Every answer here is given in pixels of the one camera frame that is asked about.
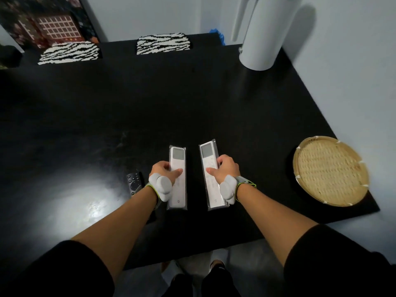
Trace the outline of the person's right forearm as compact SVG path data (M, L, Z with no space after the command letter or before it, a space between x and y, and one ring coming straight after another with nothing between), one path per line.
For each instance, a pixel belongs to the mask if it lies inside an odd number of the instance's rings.
M282 266L297 241L317 222L271 199L250 184L238 187L237 198L265 237Z

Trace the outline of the black sleeve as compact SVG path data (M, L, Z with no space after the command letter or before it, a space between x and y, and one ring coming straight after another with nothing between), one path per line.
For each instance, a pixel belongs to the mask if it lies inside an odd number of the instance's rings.
M323 224L293 246L284 279L299 297L396 297L396 264Z
M0 297L112 297L106 265L86 245L66 240L31 263Z

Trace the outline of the zebra striped seat cushion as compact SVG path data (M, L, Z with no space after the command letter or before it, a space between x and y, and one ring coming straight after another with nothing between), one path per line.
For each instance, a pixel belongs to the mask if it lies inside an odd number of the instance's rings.
M166 53L191 49L191 42L184 33L154 34L137 40L136 54Z
M47 48L38 61L38 65L61 64L78 61L97 60L102 57L101 49L89 41L61 43Z

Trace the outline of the black remote control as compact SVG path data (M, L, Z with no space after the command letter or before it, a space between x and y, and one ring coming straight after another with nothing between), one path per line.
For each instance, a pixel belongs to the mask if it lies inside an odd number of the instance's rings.
M126 179L127 179L131 197L136 195L137 192L139 192L144 186L142 173L139 170L136 170L132 173L127 174Z

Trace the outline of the white shoe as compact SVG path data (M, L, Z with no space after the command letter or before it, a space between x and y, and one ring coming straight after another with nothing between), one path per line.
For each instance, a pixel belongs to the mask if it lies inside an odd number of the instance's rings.
M209 271L211 271L216 266L220 266L222 269L225 269L228 263L228 259L229 259L228 249L213 250L210 257Z
M168 287L178 275L186 275L176 260L161 263L161 277Z

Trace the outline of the white electric kettle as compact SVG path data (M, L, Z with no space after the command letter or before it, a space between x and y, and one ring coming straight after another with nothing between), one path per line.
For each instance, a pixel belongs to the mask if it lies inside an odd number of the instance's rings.
M231 40L238 39L249 0L240 0ZM282 47L302 0L256 0L244 42L239 49L242 65L254 71L270 69Z

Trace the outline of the round woven bamboo tray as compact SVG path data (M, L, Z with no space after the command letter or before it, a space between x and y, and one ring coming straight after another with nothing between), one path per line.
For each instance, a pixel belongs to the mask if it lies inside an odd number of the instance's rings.
M369 191L364 160L349 145L332 137L304 139L295 149L293 172L300 187L326 205L353 206Z

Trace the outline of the white wrist tracker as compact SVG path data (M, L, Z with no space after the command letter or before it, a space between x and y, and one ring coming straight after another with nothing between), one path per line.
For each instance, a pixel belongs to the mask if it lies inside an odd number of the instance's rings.
M236 201L236 190L239 181L231 175L227 175L224 181L219 185L222 198L230 205L234 205Z
M172 193L172 183L168 177L154 173L149 177L149 182L146 186L151 186L162 202L166 203L169 201Z

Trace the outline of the white remote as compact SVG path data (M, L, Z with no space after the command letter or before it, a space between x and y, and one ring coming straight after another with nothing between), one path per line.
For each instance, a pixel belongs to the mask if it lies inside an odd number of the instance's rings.
M222 197L219 184L217 183L215 177L206 171L207 168L219 169L219 165L217 163L217 158L219 155L216 140L212 139L207 143L199 145L199 149L205 179L207 209L208 211L211 211L228 208L229 203Z
M187 210L186 192L186 148L170 145L170 171L182 169L183 172L175 180L171 197L167 202L167 210Z

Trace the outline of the person's left hand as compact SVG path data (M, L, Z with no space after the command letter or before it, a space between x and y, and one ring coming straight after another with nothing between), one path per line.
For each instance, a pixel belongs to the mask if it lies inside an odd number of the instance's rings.
M158 173L161 176L165 176L169 179L169 171L170 171L169 168L170 168L170 163L168 161L160 161L152 166L149 176Z

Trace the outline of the blue plastic bag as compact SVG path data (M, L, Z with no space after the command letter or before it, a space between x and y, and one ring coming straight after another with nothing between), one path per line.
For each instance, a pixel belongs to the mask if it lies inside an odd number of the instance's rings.
M226 45L226 44L225 44L225 37L224 37L224 34L221 33L218 29L216 29L216 28L211 29L211 30L209 31L209 33L210 33L210 34L217 34L218 37L219 37L219 40L220 40L221 45Z

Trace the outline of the dark patterned wall picture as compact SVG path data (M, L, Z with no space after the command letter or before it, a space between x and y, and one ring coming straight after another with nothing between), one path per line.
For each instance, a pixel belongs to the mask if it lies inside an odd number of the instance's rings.
M80 0L0 0L0 25L23 50L100 42Z

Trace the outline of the person's right hand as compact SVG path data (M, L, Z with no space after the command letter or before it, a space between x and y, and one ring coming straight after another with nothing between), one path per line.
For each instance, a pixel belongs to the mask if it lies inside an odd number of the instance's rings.
M234 162L232 157L223 154L216 161L219 166L218 169L222 171L222 180L216 180L218 184L221 184L228 174L234 177L241 176L239 165Z

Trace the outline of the black trouser leg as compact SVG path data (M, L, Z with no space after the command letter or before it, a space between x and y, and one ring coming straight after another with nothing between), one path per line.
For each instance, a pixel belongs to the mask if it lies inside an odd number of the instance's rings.
M192 278L189 275L177 274L162 297L194 297Z
M216 264L203 279L202 297L241 297L225 265Z

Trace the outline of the person's left forearm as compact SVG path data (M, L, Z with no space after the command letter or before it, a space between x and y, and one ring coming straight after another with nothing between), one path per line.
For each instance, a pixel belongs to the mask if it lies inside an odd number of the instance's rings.
M147 186L72 240L91 249L116 282L157 201L156 192Z

